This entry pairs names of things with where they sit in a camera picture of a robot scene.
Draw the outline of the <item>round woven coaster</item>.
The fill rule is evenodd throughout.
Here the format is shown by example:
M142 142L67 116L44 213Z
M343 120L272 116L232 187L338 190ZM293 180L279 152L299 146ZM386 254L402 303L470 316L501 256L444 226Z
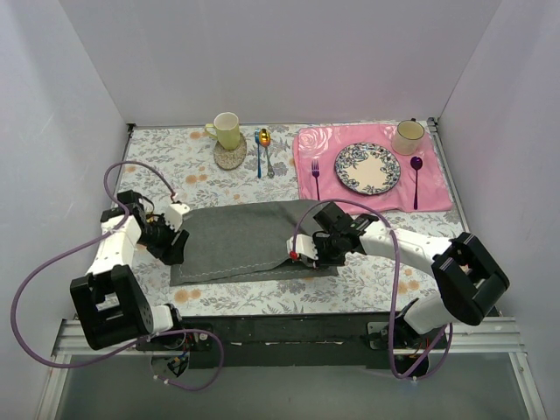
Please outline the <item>round woven coaster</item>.
M226 150L220 143L213 149L214 162L224 171L232 171L239 167L247 156L247 141L240 134L240 142L234 150Z

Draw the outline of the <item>gold bowl spoon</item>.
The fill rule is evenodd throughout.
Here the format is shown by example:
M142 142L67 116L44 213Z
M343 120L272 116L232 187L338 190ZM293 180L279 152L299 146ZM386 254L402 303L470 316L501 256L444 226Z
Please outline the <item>gold bowl spoon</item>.
M259 131L259 143L265 150L265 156L267 159L267 175L270 179L275 177L275 172L273 165L270 161L269 147L271 145L270 133L266 129L260 129Z

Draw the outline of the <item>blue floral plate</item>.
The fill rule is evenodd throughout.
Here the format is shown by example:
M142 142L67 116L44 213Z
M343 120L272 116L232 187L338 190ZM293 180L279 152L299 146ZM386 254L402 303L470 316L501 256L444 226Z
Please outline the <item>blue floral plate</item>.
M334 170L343 186L368 196L390 191L401 177L396 156L376 143L346 146L335 158Z

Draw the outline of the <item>cream mug dark rim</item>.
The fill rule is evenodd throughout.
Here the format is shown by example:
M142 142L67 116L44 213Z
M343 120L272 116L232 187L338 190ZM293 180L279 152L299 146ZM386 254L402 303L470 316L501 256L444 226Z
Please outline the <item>cream mug dark rim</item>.
M396 153L410 156L417 151L424 134L424 126L415 118L401 121L396 125L391 146Z

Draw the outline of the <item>purple fork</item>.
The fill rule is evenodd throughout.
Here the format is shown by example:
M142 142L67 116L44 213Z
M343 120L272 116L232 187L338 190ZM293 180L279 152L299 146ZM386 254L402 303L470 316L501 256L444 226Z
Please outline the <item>purple fork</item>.
M319 160L317 158L314 158L311 161L311 175L315 180L317 200L321 200L320 187L319 187L320 169L319 169Z

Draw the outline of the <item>yellow-green mug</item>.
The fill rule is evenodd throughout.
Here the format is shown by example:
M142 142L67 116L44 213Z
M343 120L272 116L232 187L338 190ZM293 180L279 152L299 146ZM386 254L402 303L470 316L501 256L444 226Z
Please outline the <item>yellow-green mug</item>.
M225 150L235 150L240 144L239 117L232 112L218 114L212 123L207 123L205 132Z

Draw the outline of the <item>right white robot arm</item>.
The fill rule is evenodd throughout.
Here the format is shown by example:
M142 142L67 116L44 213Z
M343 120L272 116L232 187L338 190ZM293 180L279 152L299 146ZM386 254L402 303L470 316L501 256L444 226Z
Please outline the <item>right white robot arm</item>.
M432 276L437 291L407 304L395 323L374 334L387 347L416 347L429 333L460 322L477 326L495 307L510 282L474 234L456 238L426 236L389 228L380 217L354 218L334 203L314 215L320 231L312 237L317 265L340 266L349 253L382 256Z

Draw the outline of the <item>pink floral placemat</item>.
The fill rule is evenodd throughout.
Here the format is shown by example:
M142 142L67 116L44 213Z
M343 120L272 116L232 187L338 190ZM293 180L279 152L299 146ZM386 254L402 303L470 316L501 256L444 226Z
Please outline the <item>pink floral placemat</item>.
M423 160L415 170L410 156L396 153L388 123L333 125L301 129L293 142L299 197L349 200L349 214L376 211L443 212L452 208L445 177L431 137L423 135L413 153Z

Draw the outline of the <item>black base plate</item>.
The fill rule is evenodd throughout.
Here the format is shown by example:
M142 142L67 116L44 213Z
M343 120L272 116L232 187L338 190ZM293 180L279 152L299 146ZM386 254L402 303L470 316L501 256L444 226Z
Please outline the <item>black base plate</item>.
M373 349L371 324L386 312L184 317L184 328L214 333L226 367L353 366L388 369L386 349Z

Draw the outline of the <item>grey cloth napkin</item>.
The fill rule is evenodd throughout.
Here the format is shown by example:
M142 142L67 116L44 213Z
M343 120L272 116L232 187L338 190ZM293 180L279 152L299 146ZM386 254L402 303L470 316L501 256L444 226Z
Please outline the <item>grey cloth napkin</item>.
M184 261L171 267L171 286L331 277L335 267L313 269L289 258L287 241L313 199L192 210Z

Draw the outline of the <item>purple spoon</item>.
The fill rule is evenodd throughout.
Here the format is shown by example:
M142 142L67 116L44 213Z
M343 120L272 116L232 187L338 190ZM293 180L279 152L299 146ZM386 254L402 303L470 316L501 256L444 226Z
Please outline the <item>purple spoon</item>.
M423 168L424 161L419 156L414 156L410 160L410 166L415 171L415 194L413 200L413 208L418 209L418 175L419 171Z

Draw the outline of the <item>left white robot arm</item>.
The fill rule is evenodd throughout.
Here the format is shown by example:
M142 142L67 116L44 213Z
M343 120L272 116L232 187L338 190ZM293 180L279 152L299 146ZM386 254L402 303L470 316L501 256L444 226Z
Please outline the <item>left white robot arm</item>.
M109 237L100 242L86 275L70 284L87 343L100 350L156 334L164 348L178 349L186 339L179 310L173 304L150 305L132 271L132 263L140 244L166 266L182 264L189 237L182 224L190 207L176 201L163 213L154 214L145 210L149 201L138 192L120 192L117 199L129 210L129 218L117 227L124 216L120 207L102 213L101 231Z

